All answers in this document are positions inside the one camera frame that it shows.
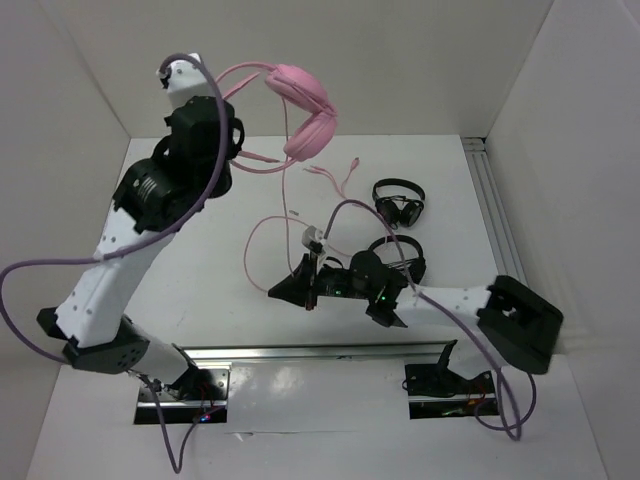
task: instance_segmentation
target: purple cable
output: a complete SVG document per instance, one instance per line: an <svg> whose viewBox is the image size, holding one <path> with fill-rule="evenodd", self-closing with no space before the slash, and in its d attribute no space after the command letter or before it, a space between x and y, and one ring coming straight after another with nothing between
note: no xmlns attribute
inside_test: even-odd
<svg viewBox="0 0 640 480"><path fill-rule="evenodd" d="M218 179L220 178L220 173L222 172L222 168L224 166L225 156L227 152L227 135L228 135L227 112L224 108L224 100L222 99L222 93L220 92L220 89L218 88L218 85L216 84L216 81L214 80L213 76L207 70L204 64L197 61L195 58L190 57L185 53L175 53L173 55L169 55L162 62L158 70L160 72L166 72L167 67L172 62L175 62L176 60L184 60L186 62L191 63L194 67L196 67L200 71L200 73L202 73L204 78L207 80L207 82L211 86L211 89L213 90L213 95L216 100L216 107L218 109L218 118L220 119L220 143L218 145L218 156L216 158L216 164L214 166L213 173L211 174L211 179L209 180L209 183L205 187L204 191L202 192L202 195L200 195L198 200L173 225L168 227L166 230L163 230L162 232L160 232L158 235L154 237L150 237L144 241L141 241L134 245L130 245L128 247L120 248L114 252L107 253L106 255L104 255L104 259L102 261L112 260L114 258L119 258L119 257L125 257L134 252L142 250L143 248L146 248L149 245L153 245L154 243L159 242L160 240L167 237L168 235L171 235L172 233L175 233L178 230L180 230L180 228L182 228L182 226L185 223L187 223L189 219L193 217L196 214L196 212L198 212L202 208L202 206L204 205L204 202L207 200L207 198L209 198L209 195L215 188L216 183L218 183ZM42 355L43 357L48 358L50 360L54 360L56 362L67 363L64 358L53 355L41 349L36 344L34 344L31 340L29 340L27 337L24 336L24 334L18 329L16 324L13 322L13 320L11 320L11 317L9 316L9 312L7 311L5 301L4 301L4 296L3 296L4 282L7 276L11 272L13 272L14 270L18 270L20 268L45 266L45 265L94 265L97 263L100 263L100 261L92 257L71 258L71 259L45 258L45 259L24 260L22 262L13 263L7 266L0 273L0 314L2 315L2 318L4 319L7 326L9 327L9 330L11 330L11 332L18 338L18 340L20 340L22 343L24 343L28 348L36 352L38 355Z"/></svg>
<svg viewBox="0 0 640 480"><path fill-rule="evenodd" d="M189 429L182 438L182 443L180 444L180 453L178 454L178 462L176 462L176 457L173 454L173 448L171 448L171 440L169 440L169 432L167 432L167 424L164 420L164 413L162 413L162 407L160 406L160 399L158 398L158 394L156 393L153 384L149 380L149 377L147 377L146 375L140 375L139 378L140 380L142 380L142 383L144 383L149 389L151 398L153 398L153 403L156 405L156 412L158 413L158 421L160 422L160 429L162 430L162 439L164 440L164 446L167 449L167 455L169 456L169 461L171 462L171 468L173 468L173 471L177 475L182 471L184 449L187 446L187 440L189 440L189 436L198 426L198 420L204 415L211 415L212 413L217 412L223 407L211 408L204 412L202 415L197 415L193 419L193 423L191 424L191 426L189 426Z"/></svg>
<svg viewBox="0 0 640 480"><path fill-rule="evenodd" d="M403 267L404 267L404 274L407 277L407 280L409 281L409 284L411 285L411 288L413 289L413 291L416 292L418 297L420 297L422 300L424 300L428 304L432 305L437 310L441 311L443 314L445 314L447 317L449 317L458 327L460 327L460 329L465 333L465 335L467 335L467 337L469 337L469 339L473 342L473 344L478 348L480 353L482 353L482 355L487 360L487 363L489 363L491 368L493 370L495 370L496 376L498 377L498 390L500 391L500 389L502 387L504 387L504 389L506 390L507 396L509 397L509 402L511 403L511 406L513 408L513 415L515 417L515 423L514 423L514 425L511 425L511 426L508 425L508 421L507 421L507 418L505 417L504 408L503 408L503 405L502 405L502 397L501 397L501 395L498 394L497 400L498 400L498 411L500 413L500 420L502 421L502 425L504 427L504 431L509 436L509 438L511 440L513 440L513 441L520 440L520 438L522 437L523 420L520 417L520 409L518 408L518 403L516 401L516 397L513 394L513 390L511 389L511 386L509 385L509 382L507 382L507 379L504 377L504 374L502 373L502 370L500 369L500 366L495 361L495 359L491 356L491 354L485 348L485 346L482 344L480 339L471 331L471 329L469 327L467 327L462 322L462 320L460 320L458 317L456 317L452 312L447 310L444 306L440 305L440 303L436 302L432 298L428 297L424 293L419 292L417 290L417 286L413 282L413 280L411 279L411 274L409 273L409 269L407 268L405 256L404 256L404 253L402 252L402 247L400 246L400 243L398 242L398 239L396 238L395 233L393 232L391 227L387 224L387 222L385 222L384 219L380 216L380 214L378 212L376 212L374 209L372 209L369 205L367 205L366 203L361 202L359 200L353 200L353 199L344 200L344 201L340 202L336 206L335 210L331 214L331 218L329 218L329 223L327 224L327 229L325 231L324 238L325 239L329 238L329 233L331 232L331 228L333 227L333 223L334 223L334 221L336 219L336 215L338 214L338 211L342 207L344 207L345 205L358 205L358 206L368 210L369 212L371 212L372 215L374 215L378 220L380 220L380 222L384 225L384 228L387 229L387 232L389 233L389 236L391 236L391 238L393 239L394 243L396 244L396 247L398 248L398 252L400 254L400 259L402 260ZM515 434L512 433L512 431L511 431L514 428L516 430Z"/></svg>
<svg viewBox="0 0 640 480"><path fill-rule="evenodd" d="M533 378L533 375L531 375L530 373L527 373L527 376L529 377L529 383L531 384L531 405L529 405L529 410L527 411L527 413L525 414L524 417L522 417L522 420L520 421L521 425L524 425L524 423L529 420L529 418L531 418L531 415L533 415L533 411L536 409L536 405L538 404L538 388L536 387L536 381ZM502 404L502 381L501 378L503 377L498 377L498 388L496 391L496 402L498 403L498 405ZM478 422L480 422L480 424L484 427L487 427L489 430L493 430L496 432L505 432L507 430L512 430L514 428L516 428L516 425L509 425L506 429L505 427L499 427L496 425L490 425L487 422L485 422L484 420L482 420L482 418L480 418L480 408L482 408L483 405L486 405L489 402L492 402L492 399L487 399L484 402L481 402L479 404L476 405L476 407L473 409L473 416L476 417L476 420L478 420Z"/></svg>

